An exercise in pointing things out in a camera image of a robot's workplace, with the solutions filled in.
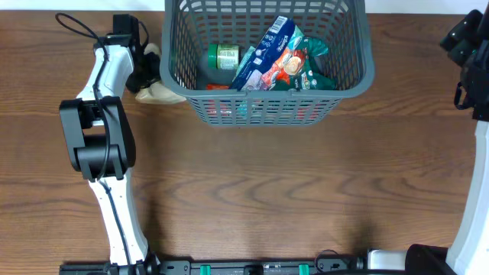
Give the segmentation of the beige paper pouch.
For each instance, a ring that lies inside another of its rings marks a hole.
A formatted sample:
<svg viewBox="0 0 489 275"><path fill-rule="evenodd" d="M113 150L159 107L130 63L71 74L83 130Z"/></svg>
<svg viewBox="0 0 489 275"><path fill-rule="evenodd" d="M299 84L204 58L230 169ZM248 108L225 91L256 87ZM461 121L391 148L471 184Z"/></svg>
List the beige paper pouch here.
<svg viewBox="0 0 489 275"><path fill-rule="evenodd" d="M177 95L164 86L161 80L156 81L147 88L141 89L135 98L140 103L155 105L173 105L186 101L185 97Z"/></svg>

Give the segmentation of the green capped jar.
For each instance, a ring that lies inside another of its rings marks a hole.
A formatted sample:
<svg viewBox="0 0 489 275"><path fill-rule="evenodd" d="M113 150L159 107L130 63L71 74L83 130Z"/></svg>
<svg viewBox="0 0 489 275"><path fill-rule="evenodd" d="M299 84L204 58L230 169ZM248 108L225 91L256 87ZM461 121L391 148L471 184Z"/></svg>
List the green capped jar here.
<svg viewBox="0 0 489 275"><path fill-rule="evenodd" d="M240 62L240 50L233 44L210 44L207 54L209 68L236 70Z"/></svg>

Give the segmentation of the Kleenex tissue multipack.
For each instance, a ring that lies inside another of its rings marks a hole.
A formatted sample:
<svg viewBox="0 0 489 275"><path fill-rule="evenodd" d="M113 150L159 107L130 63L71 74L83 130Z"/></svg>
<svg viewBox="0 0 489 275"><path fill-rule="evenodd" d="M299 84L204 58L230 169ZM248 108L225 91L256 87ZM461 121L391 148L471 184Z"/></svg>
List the Kleenex tissue multipack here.
<svg viewBox="0 0 489 275"><path fill-rule="evenodd" d="M278 16L249 58L242 62L243 66L230 89L254 91L273 88L303 38L302 31L292 19Z"/></svg>

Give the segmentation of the mint green packet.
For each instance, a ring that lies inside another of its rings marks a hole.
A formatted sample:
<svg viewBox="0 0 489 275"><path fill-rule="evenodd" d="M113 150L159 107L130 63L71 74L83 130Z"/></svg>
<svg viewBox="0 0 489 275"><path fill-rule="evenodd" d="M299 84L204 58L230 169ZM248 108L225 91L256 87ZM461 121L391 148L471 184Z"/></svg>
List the mint green packet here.
<svg viewBox="0 0 489 275"><path fill-rule="evenodd" d="M241 58L241 62L238 65L238 68L236 70L235 78L239 75L239 73L244 69L246 63L249 61L251 58L251 55L255 52L255 48L253 46L250 46L247 51L245 52L244 56Z"/></svg>

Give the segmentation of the green Nescafe coffee bag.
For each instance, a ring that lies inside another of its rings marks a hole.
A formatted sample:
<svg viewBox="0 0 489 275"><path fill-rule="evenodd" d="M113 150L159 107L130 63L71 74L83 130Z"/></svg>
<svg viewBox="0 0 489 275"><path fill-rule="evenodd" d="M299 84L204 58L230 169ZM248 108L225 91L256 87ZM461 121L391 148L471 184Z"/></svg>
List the green Nescafe coffee bag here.
<svg viewBox="0 0 489 275"><path fill-rule="evenodd" d="M326 55L328 47L314 37L304 37L295 50L285 50L274 63L269 90L334 90L336 82L322 74L317 57Z"/></svg>

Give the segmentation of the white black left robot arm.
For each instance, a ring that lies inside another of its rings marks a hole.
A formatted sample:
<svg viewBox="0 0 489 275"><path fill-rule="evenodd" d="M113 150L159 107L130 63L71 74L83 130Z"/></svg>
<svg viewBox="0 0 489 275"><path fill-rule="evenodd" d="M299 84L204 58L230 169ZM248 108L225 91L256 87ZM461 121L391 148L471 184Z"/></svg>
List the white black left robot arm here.
<svg viewBox="0 0 489 275"><path fill-rule="evenodd" d="M84 89L63 100L59 113L73 169L82 174L101 209L110 245L103 264L62 264L61 274L159 274L160 261L144 236L134 203L131 173L136 146L121 103L156 78L155 54L144 54L143 24L129 14L114 15L112 32L97 35L85 27L82 36L95 40L96 62Z"/></svg>

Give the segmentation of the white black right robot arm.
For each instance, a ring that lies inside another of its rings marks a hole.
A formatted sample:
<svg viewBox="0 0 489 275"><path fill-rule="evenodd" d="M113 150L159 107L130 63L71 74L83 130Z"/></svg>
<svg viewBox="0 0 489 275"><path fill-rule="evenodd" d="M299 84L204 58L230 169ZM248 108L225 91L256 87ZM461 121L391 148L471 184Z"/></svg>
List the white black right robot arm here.
<svg viewBox="0 0 489 275"><path fill-rule="evenodd" d="M454 106L471 109L475 161L465 210L450 247L413 244L405 251L373 249L348 274L486 274L488 272L488 13L470 11L441 40L460 69Z"/></svg>

